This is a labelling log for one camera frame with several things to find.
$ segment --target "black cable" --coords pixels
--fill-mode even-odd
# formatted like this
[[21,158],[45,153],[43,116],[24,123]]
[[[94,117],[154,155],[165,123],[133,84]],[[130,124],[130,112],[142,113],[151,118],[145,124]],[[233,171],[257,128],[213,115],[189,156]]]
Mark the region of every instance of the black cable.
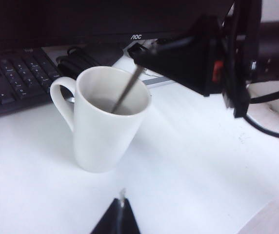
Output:
[[279,99],[279,91],[267,95],[263,95],[261,97],[255,97],[250,99],[250,104],[257,104],[257,103],[263,103],[263,102],[269,102]]
[[70,55],[70,52],[72,51],[72,50],[83,50],[81,47],[79,47],[79,46],[71,46],[71,47],[69,47],[69,49],[67,50],[67,55]]
[[[230,81],[230,88],[231,88],[231,95],[233,98],[233,104],[235,108],[238,108],[239,102],[237,100],[237,96],[235,95],[237,90],[237,80],[236,80],[236,67],[235,67],[235,43],[237,37],[237,25],[239,21],[240,15],[240,0],[236,0],[234,3],[234,12],[233,12],[233,22],[230,31],[230,35],[228,38],[228,66],[229,66],[229,81]],[[279,138],[279,133],[273,132],[271,130],[265,129],[262,126],[258,125],[254,122],[248,115],[243,117],[251,126],[258,129],[259,131]]]
[[258,129],[259,131],[270,135],[272,137],[277,137],[279,138],[279,133],[277,132],[273,132],[271,130],[268,130],[266,128],[263,128],[262,126],[258,125],[256,122],[254,122],[248,115],[246,115],[245,117],[243,117],[251,126],[253,126],[254,128]]

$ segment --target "metal rod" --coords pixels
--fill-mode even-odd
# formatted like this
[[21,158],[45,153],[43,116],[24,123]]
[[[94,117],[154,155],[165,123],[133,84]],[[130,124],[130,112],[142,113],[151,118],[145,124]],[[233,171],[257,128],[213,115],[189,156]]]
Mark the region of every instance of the metal rod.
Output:
[[135,82],[137,81],[137,79],[139,78],[139,76],[143,72],[143,70],[144,70],[143,67],[137,66],[134,74],[132,75],[130,81],[128,82],[128,84],[124,88],[120,98],[118,99],[118,101],[114,105],[114,108],[112,109],[111,113],[114,113],[120,107],[121,103],[123,102],[123,100],[125,99],[127,94],[129,93],[129,91],[132,89],[133,85],[135,84]]

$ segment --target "robotic arm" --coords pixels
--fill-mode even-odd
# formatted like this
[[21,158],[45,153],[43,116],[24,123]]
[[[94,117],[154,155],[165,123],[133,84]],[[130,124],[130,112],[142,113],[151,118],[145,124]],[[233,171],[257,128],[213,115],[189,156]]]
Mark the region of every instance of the robotic arm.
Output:
[[247,85],[279,80],[279,22],[261,23],[261,0],[235,0],[224,23],[203,16],[180,38],[150,49],[135,44],[135,64],[160,73],[207,97],[222,93],[234,117],[279,138],[248,115],[249,104],[279,99],[279,91],[251,98]]

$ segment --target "desk surface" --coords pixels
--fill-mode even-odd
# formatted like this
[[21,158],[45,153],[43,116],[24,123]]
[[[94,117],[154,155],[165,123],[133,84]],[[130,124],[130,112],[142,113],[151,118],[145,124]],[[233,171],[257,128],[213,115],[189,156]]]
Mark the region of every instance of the desk surface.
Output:
[[0,234],[89,233],[126,188],[142,233],[234,234],[279,194],[279,141],[226,111],[221,96],[152,88],[122,161],[79,168],[52,104],[0,117]]

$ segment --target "keyboard key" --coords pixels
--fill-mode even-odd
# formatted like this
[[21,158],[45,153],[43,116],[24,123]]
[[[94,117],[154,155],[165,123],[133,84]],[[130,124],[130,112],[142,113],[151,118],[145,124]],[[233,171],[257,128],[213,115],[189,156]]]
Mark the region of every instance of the keyboard key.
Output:
[[13,65],[7,59],[1,59],[0,60],[0,67],[5,73],[14,71]]
[[25,58],[24,61],[31,70],[39,67],[37,61],[32,57]]
[[43,69],[40,68],[40,67],[34,68],[34,69],[32,70],[32,73],[34,74],[34,76],[35,76],[36,78],[38,78],[39,76],[45,76],[45,73],[44,73]]
[[0,102],[1,104],[6,104],[15,101],[11,93],[1,92],[0,93]]
[[39,81],[39,83],[42,85],[43,82],[48,82],[51,81],[50,78],[47,75],[42,75],[37,77],[37,80]]
[[50,79],[52,81],[55,81],[56,79],[58,79],[60,77],[60,74],[58,74],[56,71],[55,73],[51,73],[50,75],[48,75],[50,77]]
[[29,70],[20,70],[19,74],[21,75],[22,79],[33,78],[33,75]]
[[50,92],[50,88],[51,88],[51,84],[52,84],[52,81],[48,80],[48,81],[44,81],[41,83],[43,89],[45,90],[46,93],[49,93]]
[[23,80],[29,88],[40,88],[39,83],[34,78],[24,79]]
[[24,64],[24,62],[17,58],[17,59],[13,59],[12,60],[14,67],[16,68],[16,70],[20,73],[20,71],[27,71],[28,68],[26,66],[26,64]]
[[42,89],[37,89],[37,90],[19,89],[16,92],[20,99],[30,98],[44,93]]
[[12,82],[11,85],[12,85],[12,87],[13,87],[15,90],[25,88],[25,85],[24,85],[24,83],[23,83],[22,81],[15,81],[15,82]]
[[10,83],[21,80],[17,72],[9,72],[6,74],[6,78]]
[[53,73],[56,73],[55,68],[53,65],[48,61],[48,59],[45,56],[37,56],[37,61],[39,62],[39,65],[44,69],[44,71],[50,75]]

